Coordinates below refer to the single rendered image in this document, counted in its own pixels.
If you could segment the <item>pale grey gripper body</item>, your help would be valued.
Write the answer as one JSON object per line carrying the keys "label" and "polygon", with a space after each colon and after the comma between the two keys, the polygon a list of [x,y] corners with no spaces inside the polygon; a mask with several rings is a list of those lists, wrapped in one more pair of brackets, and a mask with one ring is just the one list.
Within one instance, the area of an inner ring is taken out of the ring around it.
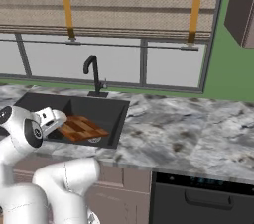
{"label": "pale grey gripper body", "polygon": [[64,112],[56,109],[45,109],[42,115],[42,130],[46,137],[53,130],[62,126],[67,120]]}

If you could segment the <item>brown wooden cutting board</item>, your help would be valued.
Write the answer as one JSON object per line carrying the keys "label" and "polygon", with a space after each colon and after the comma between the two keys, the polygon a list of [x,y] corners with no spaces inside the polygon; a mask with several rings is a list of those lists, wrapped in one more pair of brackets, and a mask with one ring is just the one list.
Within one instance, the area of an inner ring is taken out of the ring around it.
{"label": "brown wooden cutting board", "polygon": [[107,131],[83,116],[68,116],[59,127],[59,131],[72,142],[98,139],[109,135]]}

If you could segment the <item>black sink basin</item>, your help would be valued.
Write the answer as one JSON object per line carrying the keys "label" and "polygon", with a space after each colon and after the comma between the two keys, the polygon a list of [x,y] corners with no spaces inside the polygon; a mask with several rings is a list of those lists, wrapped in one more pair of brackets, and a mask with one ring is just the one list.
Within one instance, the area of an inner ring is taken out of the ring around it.
{"label": "black sink basin", "polygon": [[66,116],[83,116],[107,131],[109,135],[102,137],[98,143],[90,143],[86,140],[80,141],[78,144],[116,149],[129,108],[129,101],[27,92],[15,103],[15,106],[32,112],[51,107],[63,111]]}

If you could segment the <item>brown cabinet door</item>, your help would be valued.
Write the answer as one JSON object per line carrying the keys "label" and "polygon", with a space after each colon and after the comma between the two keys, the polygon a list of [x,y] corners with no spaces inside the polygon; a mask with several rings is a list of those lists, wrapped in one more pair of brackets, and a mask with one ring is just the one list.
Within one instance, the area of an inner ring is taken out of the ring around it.
{"label": "brown cabinet door", "polygon": [[94,186],[85,198],[101,224],[149,224],[149,193]]}

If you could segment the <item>black tap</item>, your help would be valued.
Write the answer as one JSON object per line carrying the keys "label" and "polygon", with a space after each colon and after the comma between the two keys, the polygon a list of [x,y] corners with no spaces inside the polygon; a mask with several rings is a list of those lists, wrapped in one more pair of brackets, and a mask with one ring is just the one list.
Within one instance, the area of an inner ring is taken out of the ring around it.
{"label": "black tap", "polygon": [[93,82],[94,82],[94,90],[89,91],[88,95],[92,97],[102,97],[106,98],[108,96],[107,92],[101,92],[101,89],[106,88],[107,85],[104,82],[99,80],[98,75],[98,65],[97,65],[97,57],[95,55],[91,55],[83,65],[83,73],[89,74],[89,67],[92,66],[93,69]]}

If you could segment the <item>grey framed window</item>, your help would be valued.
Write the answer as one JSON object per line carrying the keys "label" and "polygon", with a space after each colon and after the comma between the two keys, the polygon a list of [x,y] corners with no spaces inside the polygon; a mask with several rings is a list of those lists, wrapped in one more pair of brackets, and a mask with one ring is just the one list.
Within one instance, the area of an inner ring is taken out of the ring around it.
{"label": "grey framed window", "polygon": [[67,30],[65,35],[0,32],[0,39],[187,46],[199,47],[199,51],[0,42],[0,78],[87,84],[92,76],[82,72],[82,65],[89,56],[95,55],[100,78],[111,86],[199,91],[203,87],[206,72],[203,61],[210,53],[219,2],[220,0],[216,2],[210,38],[199,41],[195,34],[200,0],[192,0],[190,28],[186,40],[78,36],[74,33],[70,0],[63,0]]}

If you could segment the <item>thin grey blind rod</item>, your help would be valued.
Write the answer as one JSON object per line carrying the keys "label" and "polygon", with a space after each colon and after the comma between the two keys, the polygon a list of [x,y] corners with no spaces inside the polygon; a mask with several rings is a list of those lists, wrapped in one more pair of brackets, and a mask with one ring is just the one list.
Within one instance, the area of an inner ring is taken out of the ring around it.
{"label": "thin grey blind rod", "polygon": [[51,44],[51,45],[68,45],[68,46],[98,46],[98,47],[118,47],[118,48],[147,48],[147,49],[167,49],[180,50],[189,52],[198,52],[199,47],[162,47],[162,46],[148,46],[148,45],[117,45],[117,44],[103,44],[103,43],[81,43],[81,42],[55,42],[55,41],[32,41],[32,40],[17,40],[17,39],[0,39],[0,42],[12,43],[31,43],[31,44]]}

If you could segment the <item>brown drawer front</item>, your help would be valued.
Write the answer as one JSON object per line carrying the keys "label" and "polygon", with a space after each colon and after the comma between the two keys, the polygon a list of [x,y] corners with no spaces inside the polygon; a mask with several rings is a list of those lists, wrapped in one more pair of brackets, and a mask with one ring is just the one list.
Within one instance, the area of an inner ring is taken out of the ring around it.
{"label": "brown drawer front", "polygon": [[102,166],[98,184],[149,193],[151,173],[135,168]]}

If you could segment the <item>beige woven window blind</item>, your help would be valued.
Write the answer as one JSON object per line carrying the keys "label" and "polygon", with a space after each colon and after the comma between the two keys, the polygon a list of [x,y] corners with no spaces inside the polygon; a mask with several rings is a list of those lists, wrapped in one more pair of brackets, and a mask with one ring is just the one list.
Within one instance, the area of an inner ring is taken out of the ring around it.
{"label": "beige woven window blind", "polygon": [[[200,0],[195,38],[207,41],[217,0]],[[70,0],[78,36],[186,40],[192,0]],[[0,0],[0,32],[65,35],[64,0]]]}

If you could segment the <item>black dishwasher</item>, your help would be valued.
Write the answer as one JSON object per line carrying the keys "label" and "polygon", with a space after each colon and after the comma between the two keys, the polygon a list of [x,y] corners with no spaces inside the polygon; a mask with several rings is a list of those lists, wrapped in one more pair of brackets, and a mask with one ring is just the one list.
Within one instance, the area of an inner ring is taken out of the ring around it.
{"label": "black dishwasher", "polygon": [[[230,195],[234,206],[220,210],[189,205],[186,189]],[[149,224],[254,224],[254,185],[154,172]]]}

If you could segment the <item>dark brown wall cabinet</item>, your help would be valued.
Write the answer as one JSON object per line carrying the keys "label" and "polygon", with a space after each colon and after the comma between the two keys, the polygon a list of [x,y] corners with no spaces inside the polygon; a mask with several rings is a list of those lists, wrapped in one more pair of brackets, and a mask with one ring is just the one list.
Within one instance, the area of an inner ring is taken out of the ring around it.
{"label": "dark brown wall cabinet", "polygon": [[254,0],[229,0],[224,26],[239,46],[254,49]]}

